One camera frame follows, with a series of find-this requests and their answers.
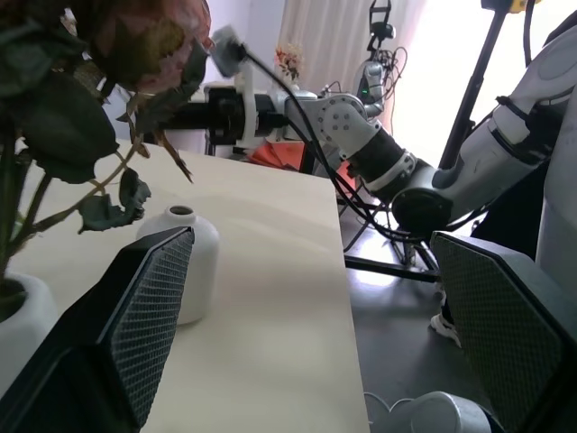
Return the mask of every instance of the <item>pink flower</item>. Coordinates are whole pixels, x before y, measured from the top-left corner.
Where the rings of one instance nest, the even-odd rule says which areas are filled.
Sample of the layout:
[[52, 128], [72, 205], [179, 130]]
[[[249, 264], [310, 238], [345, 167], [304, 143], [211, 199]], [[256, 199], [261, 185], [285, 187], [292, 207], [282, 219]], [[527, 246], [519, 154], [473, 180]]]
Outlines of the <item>pink flower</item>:
[[194, 38], [212, 45], [210, 24], [206, 0], [118, 0], [96, 29], [91, 53], [123, 87], [159, 93], [180, 85]]

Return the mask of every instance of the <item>wooden table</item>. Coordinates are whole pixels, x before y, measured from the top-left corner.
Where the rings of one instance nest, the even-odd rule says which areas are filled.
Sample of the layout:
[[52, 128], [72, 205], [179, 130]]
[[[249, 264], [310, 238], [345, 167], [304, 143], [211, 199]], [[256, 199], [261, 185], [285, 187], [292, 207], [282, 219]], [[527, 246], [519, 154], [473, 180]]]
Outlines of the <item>wooden table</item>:
[[[368, 432], [330, 182], [183, 154], [195, 175], [190, 185], [168, 154], [150, 149], [151, 160], [131, 163], [152, 190], [147, 215], [193, 207], [219, 230], [222, 253], [214, 308], [179, 329], [144, 431]], [[99, 162], [98, 178], [116, 163]], [[40, 175], [34, 169], [30, 178]], [[55, 181], [41, 216], [86, 191]], [[77, 235], [79, 228], [74, 215], [31, 240], [11, 265], [45, 280], [60, 312], [97, 282], [138, 224], [103, 234]]]

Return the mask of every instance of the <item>white ceramic vase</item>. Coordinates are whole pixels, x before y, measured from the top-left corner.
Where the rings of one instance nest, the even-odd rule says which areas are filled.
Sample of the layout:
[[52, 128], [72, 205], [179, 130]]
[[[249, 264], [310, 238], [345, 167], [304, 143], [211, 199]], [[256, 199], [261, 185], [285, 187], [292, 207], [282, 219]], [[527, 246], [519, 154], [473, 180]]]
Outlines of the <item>white ceramic vase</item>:
[[0, 323], [0, 398], [58, 320], [56, 304], [42, 280], [10, 273], [6, 279], [22, 284], [26, 301]]
[[192, 208], [171, 206], [163, 214], [145, 221], [136, 237], [141, 239], [182, 226], [191, 226], [195, 232], [178, 321], [179, 325], [186, 325], [198, 322], [210, 310], [220, 244], [218, 231], [209, 221], [195, 214]]

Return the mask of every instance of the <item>floor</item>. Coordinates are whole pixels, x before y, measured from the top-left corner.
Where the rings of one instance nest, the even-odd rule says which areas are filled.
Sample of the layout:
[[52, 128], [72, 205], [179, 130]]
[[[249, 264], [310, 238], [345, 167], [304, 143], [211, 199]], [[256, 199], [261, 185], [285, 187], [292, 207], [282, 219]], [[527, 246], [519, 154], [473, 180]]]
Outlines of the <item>floor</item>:
[[[353, 212], [343, 215], [343, 244], [360, 226]], [[349, 254], [398, 263], [390, 244], [372, 229]], [[352, 270], [348, 276], [365, 391], [378, 394], [389, 405], [444, 391], [490, 406], [463, 351], [428, 327], [441, 300], [434, 284]], [[371, 430], [379, 431], [378, 419], [387, 416], [386, 411], [372, 401], [367, 407], [374, 422]]]

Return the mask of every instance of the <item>black pole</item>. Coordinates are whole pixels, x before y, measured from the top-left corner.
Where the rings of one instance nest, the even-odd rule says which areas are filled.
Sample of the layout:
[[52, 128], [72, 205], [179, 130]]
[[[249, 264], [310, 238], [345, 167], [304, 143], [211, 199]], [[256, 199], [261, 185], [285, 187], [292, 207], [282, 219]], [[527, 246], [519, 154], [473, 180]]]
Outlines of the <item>black pole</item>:
[[390, 275], [393, 277], [406, 278], [413, 281], [438, 282], [441, 275], [437, 271], [429, 271], [418, 268], [408, 268], [400, 264], [374, 262], [373, 260], [362, 259], [361, 257], [344, 257], [346, 269], [355, 269], [357, 271], [366, 271]]
[[499, 38], [499, 33], [507, 17], [508, 9], [500, 9], [495, 11], [493, 21], [490, 24], [487, 38], [481, 50], [481, 55], [475, 66], [475, 71], [472, 73], [471, 80], [467, 86], [467, 90], [463, 96], [463, 101], [459, 107], [459, 112], [453, 124], [453, 129], [449, 135], [449, 140], [444, 148], [443, 157], [439, 168], [443, 170], [450, 169], [454, 166], [459, 156], [461, 146], [467, 138], [471, 128], [471, 113], [479, 97], [483, 80], [485, 79], [485, 71], [489, 65], [490, 56], [495, 48], [495, 43]]

